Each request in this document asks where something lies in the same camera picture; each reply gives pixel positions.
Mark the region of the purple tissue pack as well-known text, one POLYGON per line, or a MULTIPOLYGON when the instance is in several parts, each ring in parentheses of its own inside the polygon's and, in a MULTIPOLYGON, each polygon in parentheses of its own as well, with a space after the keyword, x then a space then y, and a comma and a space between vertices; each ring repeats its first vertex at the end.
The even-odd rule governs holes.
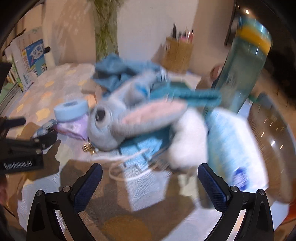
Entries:
POLYGON ((55 126, 57 132, 78 140, 87 140, 87 125, 89 116, 85 114, 80 119, 70 122, 58 123, 55 126))

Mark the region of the light blue tape roll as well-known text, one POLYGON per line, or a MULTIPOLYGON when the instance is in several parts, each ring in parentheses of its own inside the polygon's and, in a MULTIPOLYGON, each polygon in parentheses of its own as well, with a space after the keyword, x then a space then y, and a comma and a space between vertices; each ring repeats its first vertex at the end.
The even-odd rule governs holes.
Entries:
POLYGON ((59 104, 53 108, 55 118, 58 122, 74 121, 88 113, 88 101, 76 99, 59 104))

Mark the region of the wet wipes pack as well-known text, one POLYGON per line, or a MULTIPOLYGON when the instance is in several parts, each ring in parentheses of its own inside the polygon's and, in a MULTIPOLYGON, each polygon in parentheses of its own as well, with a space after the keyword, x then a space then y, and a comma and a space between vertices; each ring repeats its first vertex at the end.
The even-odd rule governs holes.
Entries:
POLYGON ((243 117, 223 108, 205 114, 208 125, 208 165, 229 186, 253 192, 269 187, 265 162, 243 117))

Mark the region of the white fluffy plush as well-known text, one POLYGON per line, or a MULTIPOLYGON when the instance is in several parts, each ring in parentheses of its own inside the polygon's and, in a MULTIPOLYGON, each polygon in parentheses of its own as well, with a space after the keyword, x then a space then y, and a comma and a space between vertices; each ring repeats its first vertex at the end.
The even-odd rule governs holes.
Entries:
POLYGON ((188 108, 172 128, 174 137, 166 152, 170 168, 189 169, 208 161, 208 126, 195 108, 188 108))

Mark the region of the light blue drawstring bag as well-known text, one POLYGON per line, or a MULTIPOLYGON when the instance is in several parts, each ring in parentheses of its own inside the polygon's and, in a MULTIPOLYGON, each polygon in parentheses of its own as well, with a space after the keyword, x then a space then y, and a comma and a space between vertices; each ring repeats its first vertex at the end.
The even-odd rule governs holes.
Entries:
POLYGON ((165 155, 173 137, 174 133, 168 126, 124 141, 118 150, 125 159, 109 168, 109 178, 118 182, 132 181, 147 175, 156 168, 160 170, 168 168, 169 163, 165 160, 165 155), (125 169, 137 168, 139 173, 133 177, 120 177, 112 174, 112 171, 119 166, 125 169))

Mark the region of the grey bunny plush toy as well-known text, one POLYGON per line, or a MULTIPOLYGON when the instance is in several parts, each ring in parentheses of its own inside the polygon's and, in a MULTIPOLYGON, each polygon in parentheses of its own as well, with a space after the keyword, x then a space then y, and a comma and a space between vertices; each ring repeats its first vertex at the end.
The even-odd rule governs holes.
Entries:
POLYGON ((183 100, 150 100, 157 80, 151 70, 134 76, 101 100, 89 113, 89 142, 101 151, 110 151, 126 139, 169 126, 185 113, 183 100))

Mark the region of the blue cloth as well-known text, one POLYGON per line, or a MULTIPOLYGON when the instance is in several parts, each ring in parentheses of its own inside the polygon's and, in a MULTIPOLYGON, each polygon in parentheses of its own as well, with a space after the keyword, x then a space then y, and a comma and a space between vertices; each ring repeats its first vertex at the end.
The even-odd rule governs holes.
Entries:
POLYGON ((92 79, 107 92, 112 92, 130 78, 148 70, 159 72, 161 67, 152 61, 126 60, 112 53, 95 64, 92 79))

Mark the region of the teal knitted pouch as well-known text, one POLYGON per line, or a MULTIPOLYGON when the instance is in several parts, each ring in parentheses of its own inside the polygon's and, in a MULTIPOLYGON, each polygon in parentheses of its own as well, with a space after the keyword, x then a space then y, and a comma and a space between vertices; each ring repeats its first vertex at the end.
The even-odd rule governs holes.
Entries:
POLYGON ((215 108, 220 105, 222 96, 219 90, 191 90, 184 82, 162 82, 155 84, 151 90, 151 100, 168 98, 182 99, 191 107, 215 108))

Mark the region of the glass flower vase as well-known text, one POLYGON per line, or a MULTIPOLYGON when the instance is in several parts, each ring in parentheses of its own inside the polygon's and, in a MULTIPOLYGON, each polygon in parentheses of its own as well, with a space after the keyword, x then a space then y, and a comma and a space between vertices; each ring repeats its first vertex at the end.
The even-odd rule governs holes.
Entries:
POLYGON ((109 54, 118 54, 117 13, 124 4, 122 0, 90 1, 93 8, 96 61, 109 54))

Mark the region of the teal water bottle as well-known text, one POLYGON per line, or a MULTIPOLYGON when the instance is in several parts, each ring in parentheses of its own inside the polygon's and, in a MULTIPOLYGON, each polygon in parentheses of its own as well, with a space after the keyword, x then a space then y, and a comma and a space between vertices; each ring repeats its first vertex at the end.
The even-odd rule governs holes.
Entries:
POLYGON ((269 31, 258 20, 239 19, 230 51, 222 70, 212 84, 220 91, 220 107, 238 113, 264 67, 272 46, 269 31))

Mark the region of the bamboo pen holder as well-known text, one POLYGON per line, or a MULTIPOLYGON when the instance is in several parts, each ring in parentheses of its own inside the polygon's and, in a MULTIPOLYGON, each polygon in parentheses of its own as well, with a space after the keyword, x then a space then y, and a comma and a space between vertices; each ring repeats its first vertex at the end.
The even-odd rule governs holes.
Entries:
POLYGON ((161 65, 168 71, 184 74, 188 71, 193 51, 194 30, 177 31, 174 23, 170 37, 166 37, 161 65))

